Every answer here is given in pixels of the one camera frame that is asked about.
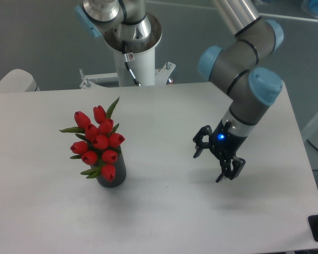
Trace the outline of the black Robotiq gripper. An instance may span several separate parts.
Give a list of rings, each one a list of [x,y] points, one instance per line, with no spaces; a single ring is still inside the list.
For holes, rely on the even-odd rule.
[[[236,152],[243,144],[246,137],[239,137],[230,133],[234,126],[232,121],[227,121],[225,124],[220,121],[219,125],[212,133],[210,125],[203,126],[197,134],[193,137],[196,152],[193,158],[200,156],[203,150],[209,149],[219,159],[222,172],[216,179],[219,183],[224,177],[233,180],[238,177],[241,170],[246,164],[246,160],[236,156]],[[203,138],[208,136],[209,142],[204,142]]]

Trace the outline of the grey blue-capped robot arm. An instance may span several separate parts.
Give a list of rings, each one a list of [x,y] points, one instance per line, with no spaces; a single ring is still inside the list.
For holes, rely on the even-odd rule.
[[[237,150],[282,91],[280,77],[258,64],[282,44],[284,33],[275,21],[263,20],[251,1],[214,5],[236,41],[227,49],[208,48],[198,71],[232,103],[216,129],[202,127],[193,141],[195,156],[207,149],[219,160],[222,180],[239,175],[245,160]],[[103,37],[113,50],[119,86],[166,84],[168,74],[156,72],[154,61],[162,28],[144,1],[82,1],[75,13],[91,36]]]

